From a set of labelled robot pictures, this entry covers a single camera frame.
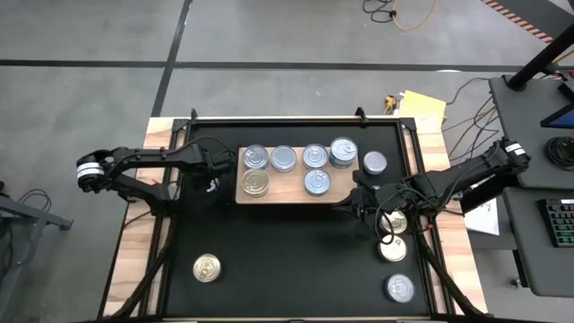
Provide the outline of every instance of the black floor stripe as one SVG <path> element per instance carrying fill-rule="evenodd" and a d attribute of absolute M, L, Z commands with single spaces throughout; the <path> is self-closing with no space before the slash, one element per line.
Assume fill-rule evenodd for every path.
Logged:
<path fill-rule="evenodd" d="M 162 68 L 161 61 L 0 59 L 0 66 Z"/>
<path fill-rule="evenodd" d="M 183 36 L 183 31 L 186 28 L 187 14 L 189 13 L 189 8 L 193 0 L 186 0 L 181 8 L 181 13 L 179 14 L 178 27 L 176 27 L 176 32 L 173 35 L 173 41 L 171 42 L 170 53 L 168 54 L 168 61 L 165 64 L 163 70 L 163 75 L 161 76 L 160 88 L 155 95 L 155 101 L 153 102 L 152 117 L 159 117 L 161 114 L 161 109 L 163 108 L 163 102 L 165 101 L 165 94 L 168 91 L 168 86 L 170 85 L 171 73 L 176 63 L 176 58 L 178 57 L 179 45 L 181 44 L 181 37 Z"/>
<path fill-rule="evenodd" d="M 503 72 L 515 73 L 521 65 L 425 65 L 425 64 L 359 64 L 359 63 L 284 63 L 284 62 L 177 62 L 181 69 L 220 70 L 343 70 L 343 71 L 404 71 L 434 72 L 454 70 L 461 72 Z M 561 70 L 574 66 L 561 66 Z"/>

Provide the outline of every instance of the black table surface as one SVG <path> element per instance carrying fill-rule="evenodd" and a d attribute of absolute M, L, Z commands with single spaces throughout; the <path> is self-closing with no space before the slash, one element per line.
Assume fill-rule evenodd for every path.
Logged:
<path fill-rule="evenodd" d="M 321 125 L 194 130 L 194 136 L 217 137 L 235 151 L 250 144 L 329 146 L 335 137 L 349 136 L 359 146 L 360 159 L 373 150 L 386 155 L 387 169 L 370 179 L 378 185 L 405 176 L 397 133 L 396 127 Z M 229 188 L 230 196 L 235 196 L 234 176 L 221 179 L 222 192 Z M 221 201 L 213 203 L 204 191 L 185 187 L 182 196 L 189 202 L 178 218 L 166 316 L 318 319 L 428 315 L 421 263 L 411 232 L 400 235 L 408 248 L 406 258 L 388 263 L 377 253 L 374 233 L 366 240 L 359 239 L 356 221 L 328 205 L 237 205 L 233 201 L 223 205 Z M 192 274 L 194 262 L 204 253 L 212 253 L 222 262 L 221 277 L 210 284 L 198 282 Z M 385 279 L 397 273 L 414 282 L 415 296 L 409 303 L 390 301 L 383 293 Z"/>
<path fill-rule="evenodd" d="M 574 297 L 574 248 L 555 248 L 536 202 L 574 198 L 574 190 L 505 188 L 502 196 L 512 222 L 526 279 L 538 296 Z"/>
<path fill-rule="evenodd" d="M 555 136 L 574 136 L 574 129 L 541 127 L 540 121 L 570 101 L 558 91 L 560 81 L 533 79 L 523 91 L 512 91 L 500 77 L 491 78 L 491 93 L 505 136 L 519 142 L 532 160 L 517 175 L 523 188 L 574 188 L 574 172 L 554 166 L 544 156 L 544 145 Z"/>

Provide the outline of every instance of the floor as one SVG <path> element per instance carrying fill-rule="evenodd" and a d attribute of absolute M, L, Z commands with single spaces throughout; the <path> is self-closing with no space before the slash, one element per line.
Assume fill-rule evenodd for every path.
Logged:
<path fill-rule="evenodd" d="M 402 24 L 417 23 L 430 3 L 402 1 Z M 440 0 L 417 31 L 371 22 L 360 0 L 0 0 L 0 179 L 13 196 L 46 189 L 52 211 L 74 219 L 69 232 L 46 230 L 18 318 L 95 318 L 126 205 L 112 193 L 82 193 L 74 163 L 96 149 L 141 145 L 150 115 L 341 115 L 358 106 L 376 114 L 387 94 L 404 90 L 452 100 L 467 80 L 503 74 L 542 48 L 480 0 Z M 170 74 L 166 61 L 186 63 Z M 269 67 L 277 62 L 289 64 Z M 453 69 L 462 72 L 435 72 Z M 445 127 L 470 118 L 488 90 L 480 81 L 462 90 Z M 449 130 L 449 150 L 463 130 Z M 491 313 L 574 317 L 573 300 L 511 289 L 509 253 L 477 251 L 476 263 Z"/>

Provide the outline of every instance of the silver can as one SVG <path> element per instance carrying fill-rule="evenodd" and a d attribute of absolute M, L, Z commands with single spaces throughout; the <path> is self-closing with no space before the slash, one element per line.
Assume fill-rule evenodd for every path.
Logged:
<path fill-rule="evenodd" d="M 310 144 L 303 150 L 303 165 L 308 170 L 325 167 L 329 161 L 329 154 L 320 144 Z"/>
<path fill-rule="evenodd" d="M 264 170 L 269 162 L 269 153 L 261 144 L 252 144 L 243 152 L 243 165 L 251 170 Z"/>
<path fill-rule="evenodd" d="M 378 243 L 378 251 L 384 259 L 391 262 L 398 262 L 406 257 L 406 244 L 401 237 L 393 237 L 389 234 L 383 237 L 383 242 Z"/>
<path fill-rule="evenodd" d="M 275 147 L 271 152 L 271 166 L 279 172 L 290 172 L 297 165 L 297 154 L 287 145 Z"/>
<path fill-rule="evenodd" d="M 312 196 L 322 196 L 331 188 L 331 177 L 323 170 L 310 170 L 305 175 L 305 190 Z"/>
<path fill-rule="evenodd" d="M 248 170 L 243 174 L 241 186 L 251 197 L 260 197 L 269 189 L 269 175 L 264 170 Z"/>
<path fill-rule="evenodd" d="M 388 220 L 391 222 L 390 225 L 393 227 L 393 232 L 395 234 L 403 233 L 406 230 L 406 216 L 400 211 L 394 211 L 392 214 L 387 214 Z M 386 233 L 390 233 L 391 229 L 388 225 L 387 219 L 384 216 L 380 217 L 380 228 Z"/>
<path fill-rule="evenodd" d="M 204 254 L 194 263 L 194 276 L 202 283 L 210 283 L 219 277 L 222 263 L 212 254 Z"/>
<path fill-rule="evenodd" d="M 402 274 L 391 275 L 384 283 L 385 294 L 392 301 L 407 303 L 414 298 L 413 281 Z"/>
<path fill-rule="evenodd" d="M 387 157 L 379 152 L 368 152 L 362 159 L 362 166 L 371 175 L 378 175 L 387 167 Z"/>
<path fill-rule="evenodd" d="M 345 169 L 352 165 L 357 157 L 357 144 L 347 137 L 338 137 L 331 143 L 329 161 L 338 169 Z"/>

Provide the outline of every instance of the monitor screen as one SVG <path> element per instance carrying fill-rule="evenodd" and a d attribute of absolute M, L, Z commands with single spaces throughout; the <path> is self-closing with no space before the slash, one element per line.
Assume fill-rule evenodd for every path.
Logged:
<path fill-rule="evenodd" d="M 550 121 L 551 126 L 574 127 L 574 110 L 570 110 L 563 115 Z"/>
<path fill-rule="evenodd" d="M 574 128 L 574 104 L 569 104 L 540 121 L 542 127 Z"/>

